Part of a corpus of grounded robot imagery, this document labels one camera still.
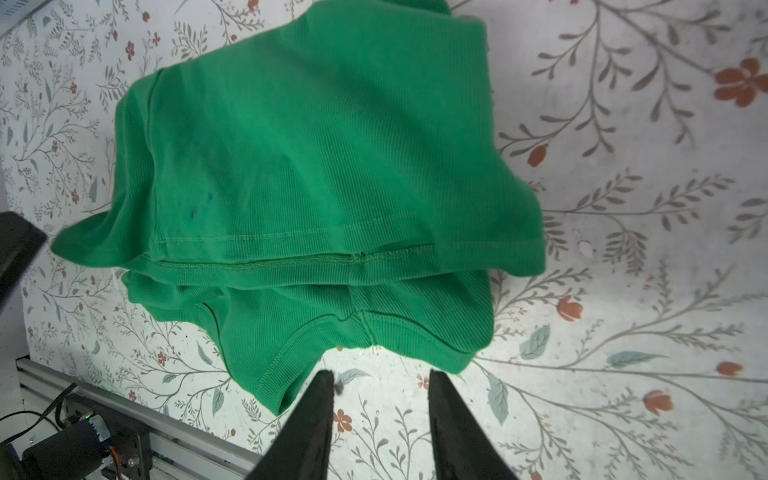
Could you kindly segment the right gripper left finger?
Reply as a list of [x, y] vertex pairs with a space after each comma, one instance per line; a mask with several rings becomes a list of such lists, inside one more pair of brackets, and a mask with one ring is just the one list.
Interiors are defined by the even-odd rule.
[[325, 480], [333, 430], [334, 375], [321, 370], [247, 480]]

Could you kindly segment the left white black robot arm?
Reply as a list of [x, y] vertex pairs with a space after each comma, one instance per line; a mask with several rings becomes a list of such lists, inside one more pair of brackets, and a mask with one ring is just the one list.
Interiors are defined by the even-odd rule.
[[15, 212], [1, 213], [1, 310], [48, 236]]

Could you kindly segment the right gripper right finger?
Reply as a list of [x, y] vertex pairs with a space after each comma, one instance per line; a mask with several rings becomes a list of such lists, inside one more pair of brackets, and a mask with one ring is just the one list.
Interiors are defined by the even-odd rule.
[[497, 453], [446, 373], [429, 377], [429, 421], [435, 478], [518, 480]]

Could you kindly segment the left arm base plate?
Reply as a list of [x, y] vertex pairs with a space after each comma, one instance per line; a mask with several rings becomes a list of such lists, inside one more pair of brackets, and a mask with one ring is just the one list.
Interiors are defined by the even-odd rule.
[[149, 429], [117, 413], [90, 413], [19, 454], [1, 447], [3, 479], [148, 479]]

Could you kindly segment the green tank top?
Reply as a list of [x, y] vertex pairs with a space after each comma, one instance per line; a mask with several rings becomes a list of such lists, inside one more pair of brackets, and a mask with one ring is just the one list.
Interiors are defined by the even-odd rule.
[[52, 250], [204, 329], [274, 414], [334, 348], [459, 373], [493, 336], [490, 272], [546, 262], [487, 52], [443, 1], [321, 1], [161, 69], [117, 105], [111, 208]]

